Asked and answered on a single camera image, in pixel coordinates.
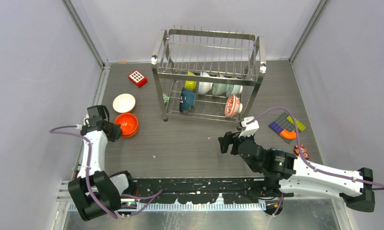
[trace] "yellow mug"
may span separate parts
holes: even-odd
[[[195,74],[192,72],[188,72],[188,75],[195,75]],[[188,89],[190,91],[194,91],[195,88],[196,88],[196,82],[195,81],[187,80],[185,82],[185,89]]]

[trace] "red and white toy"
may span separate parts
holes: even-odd
[[[132,81],[138,88],[141,88],[143,85],[145,85],[148,81],[147,78],[138,72],[137,70],[130,73],[129,75],[130,81]]]
[[[305,159],[308,160],[309,159],[309,154],[307,153],[307,148],[305,146],[301,145],[301,151],[304,154]],[[297,145],[295,145],[294,153],[295,153],[296,156],[300,155],[299,148],[298,148]]]

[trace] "rack shelf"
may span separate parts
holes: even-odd
[[[237,31],[161,30],[151,64],[164,121],[168,116],[184,116],[239,122],[241,117],[248,115],[265,75],[265,41],[263,37]],[[209,77],[201,76],[202,71]],[[160,79],[172,80],[172,87],[166,92],[170,97],[167,106],[161,99]],[[210,92],[196,94],[195,107],[188,113],[180,113],[179,100],[185,81],[243,85],[253,89],[242,115],[237,117],[225,117],[227,97],[212,96]]]

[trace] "white wall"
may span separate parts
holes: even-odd
[[[268,59],[288,59],[319,0],[73,0],[110,62],[150,61],[160,29],[196,26],[265,36]]]
[[[325,164],[384,183],[384,0],[330,1],[294,68]],[[384,229],[384,191],[375,201],[350,212],[356,229]]]
[[[0,229],[46,230],[100,68],[60,0],[0,0]]]

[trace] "metal dish rack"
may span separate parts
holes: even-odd
[[[162,119],[191,117],[228,122],[239,122],[248,116],[266,71],[265,41],[263,37],[237,32],[170,29],[161,30],[151,58]],[[210,77],[200,76],[202,71]],[[162,79],[172,80],[168,91],[162,90]],[[179,102],[185,81],[196,81],[195,106],[187,113],[179,112]],[[236,117],[225,117],[227,97],[198,94],[199,82],[242,85],[237,97],[243,111]],[[247,86],[253,90],[248,101],[243,100]],[[162,93],[169,95],[164,104]]]

